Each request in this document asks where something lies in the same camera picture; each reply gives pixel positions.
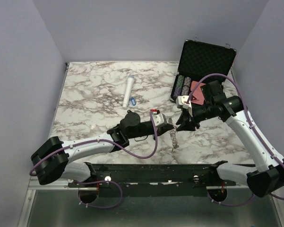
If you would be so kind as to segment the metal keyring disc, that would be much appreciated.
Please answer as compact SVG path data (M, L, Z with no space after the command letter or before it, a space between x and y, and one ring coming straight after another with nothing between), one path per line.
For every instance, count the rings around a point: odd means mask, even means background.
M176 126L176 125L173 123L173 120L172 120L171 117L168 118L168 123L169 123L169 124L172 124L172 125L174 125L174 126ZM177 145L179 146L178 141L177 141L177 138L176 138L176 133L175 133L175 134L170 133L170 137L171 137L171 141L172 141L172 147L173 147L173 146L177 146Z

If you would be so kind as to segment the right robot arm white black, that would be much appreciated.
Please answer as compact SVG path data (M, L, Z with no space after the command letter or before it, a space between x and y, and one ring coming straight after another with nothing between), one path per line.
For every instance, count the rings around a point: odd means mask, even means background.
M226 97L218 81L201 86L205 98L203 105L193 105L188 96L178 96L177 107L182 113L177 121L177 131L195 131L200 122L219 117L239 137L250 153L255 167L219 161L209 168L208 180L219 185L230 180L249 187L258 197L264 197L284 186L284 157L264 137L244 111L239 96Z

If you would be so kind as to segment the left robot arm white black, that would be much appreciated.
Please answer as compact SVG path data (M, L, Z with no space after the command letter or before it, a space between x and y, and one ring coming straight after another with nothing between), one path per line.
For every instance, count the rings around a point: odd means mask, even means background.
M40 185L58 179L69 179L89 187L96 179L92 167L88 163L76 163L76 160L119 150L142 158L126 149L130 139L153 136L157 147L158 137L172 129L173 125L158 110L150 112L150 120L147 122L142 122L137 113L128 110L119 124L98 136L72 141L61 141L57 136L50 137L31 156L33 169L29 174L36 176Z

